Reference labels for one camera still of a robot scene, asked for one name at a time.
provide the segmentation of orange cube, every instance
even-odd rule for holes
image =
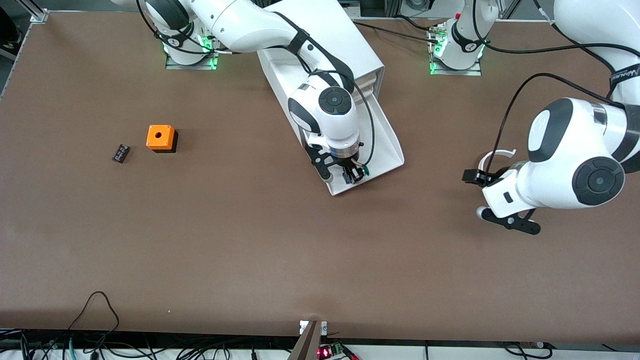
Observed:
[[[178,132],[171,125],[151,125],[147,133],[147,147],[154,152],[175,152]]]

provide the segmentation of metal base plate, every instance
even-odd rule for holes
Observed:
[[[437,27],[444,27],[444,24],[439,24]],[[431,32],[427,31],[427,38],[429,39],[434,39],[437,41],[440,41],[441,39],[439,39],[436,35],[432,34]],[[440,46],[429,43],[429,73],[431,75],[459,75],[459,76],[480,76],[482,75],[482,71],[480,69],[480,60],[476,60],[476,62],[473,64],[473,66],[471,66],[469,69],[465,69],[465,70],[455,70],[452,69],[446,65],[444,65],[444,63],[437,58],[436,56],[434,56],[434,52],[435,52],[435,47],[436,46]]]
[[[454,70],[450,67],[447,67],[438,59],[433,56],[433,54],[429,54],[429,68],[431,69],[431,75],[462,75],[462,76],[480,76],[482,75],[482,71],[480,69],[480,61],[476,61],[476,63],[466,70]]]
[[[305,329],[307,328],[307,325],[309,324],[309,320],[300,320],[300,335],[302,335],[302,333],[305,331]],[[322,336],[326,336],[327,335],[327,326],[326,326],[326,322],[321,322],[320,323],[321,326],[321,333],[320,335]]]
[[[29,21],[33,24],[44,24],[45,22],[47,22],[47,19],[49,18],[49,11],[47,9],[42,9],[42,11],[44,12],[42,20],[37,19],[35,16],[31,16],[31,20]]]
[[[210,54],[194,65],[181,65],[167,55],[164,67],[170,70],[216,70],[218,68],[218,56],[219,54]]]

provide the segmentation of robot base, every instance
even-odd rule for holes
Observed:
[[[436,55],[442,51],[442,47],[445,45],[445,33],[447,31],[447,23],[438,24],[431,28],[431,31],[427,31],[427,38],[438,41],[437,44],[429,43],[429,73],[431,75],[459,75],[459,76],[480,76],[482,71],[480,68],[480,58],[482,52],[476,62],[468,69],[456,70],[452,69],[442,62],[442,60]]]
[[[169,70],[216,70],[218,68],[218,56],[218,54],[209,54],[196,64],[180,65],[173,61],[171,56],[167,55],[164,68]]]

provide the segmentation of table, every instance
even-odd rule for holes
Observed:
[[[478,220],[481,191],[460,181],[525,78],[602,94],[604,67],[485,51],[482,77],[430,76],[424,43],[362,32],[406,164],[331,197],[255,54],[164,70],[136,13],[34,25],[0,102],[0,327],[66,328],[102,290],[130,331],[291,336],[317,317],[343,338],[640,343],[637,176],[606,206],[539,210],[538,236]],[[565,44],[543,22],[497,23],[492,40]],[[501,147],[524,159],[531,120],[563,96],[582,97],[533,81]],[[176,154],[145,148],[164,123]],[[112,321],[96,300],[77,328]]]

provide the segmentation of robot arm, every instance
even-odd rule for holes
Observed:
[[[436,33],[440,44],[433,56],[454,70],[471,68],[482,51],[482,41],[478,39],[474,29],[474,16],[478,32],[484,38],[489,34],[499,13],[497,0],[465,0],[465,7],[459,17],[429,30]]]
[[[145,0],[145,3],[159,29],[180,35],[192,20],[197,20],[230,51],[251,53],[281,47],[297,56],[311,74],[289,96],[288,105],[290,116],[305,139],[305,149],[312,159],[318,159],[320,152],[329,154],[331,161],[323,163],[342,166],[347,183],[364,177],[358,163],[362,144],[351,96],[355,87],[353,72],[306,31],[282,14],[259,8],[250,0]],[[180,46],[193,48],[192,44],[185,41]],[[170,55],[180,56],[177,54],[180,50],[172,49]],[[193,57],[198,60],[197,56],[200,55],[191,56],[192,63]],[[326,166],[314,165],[324,181],[332,181]]]
[[[640,49],[640,6],[635,0],[556,0],[558,27],[578,42],[609,43]],[[625,174],[640,170],[640,59],[611,48],[594,48],[622,75],[612,95],[623,108],[577,99],[560,99],[533,120],[527,150],[529,161],[496,174],[467,170],[463,180],[483,187],[488,208],[477,215],[487,221],[537,234],[529,220],[540,207],[581,209],[613,200]]]
[[[613,200],[625,173],[640,170],[640,106],[625,109],[564,98],[549,104],[529,130],[529,161],[496,174],[466,170],[463,180],[483,187],[489,207],[478,217],[537,234],[529,213],[542,207],[592,208]]]

